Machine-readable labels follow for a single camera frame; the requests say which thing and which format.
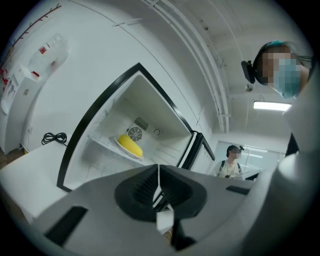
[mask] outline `yellow object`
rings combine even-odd
[[[132,154],[136,155],[137,157],[143,156],[142,149],[135,143],[129,135],[122,134],[118,139],[119,144],[124,147],[126,150],[130,151]]]

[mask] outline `fan grille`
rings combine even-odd
[[[128,135],[134,142],[137,142],[142,138],[142,130],[138,127],[133,127],[129,130]]]

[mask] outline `headphones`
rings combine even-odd
[[[253,64],[251,63],[251,60],[248,60],[248,61],[243,60],[241,62],[244,76],[251,84],[254,84],[255,81],[257,80],[260,84],[264,86],[268,85],[268,81],[266,80],[266,78],[262,77],[261,70],[257,70],[257,60],[267,48],[271,46],[283,46],[283,45],[287,45],[287,44],[279,40],[268,42],[260,48],[258,54],[256,55],[253,61]]]

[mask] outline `blue face mask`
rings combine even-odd
[[[273,72],[273,89],[284,99],[300,93],[301,67],[295,59],[279,59],[279,71]]]

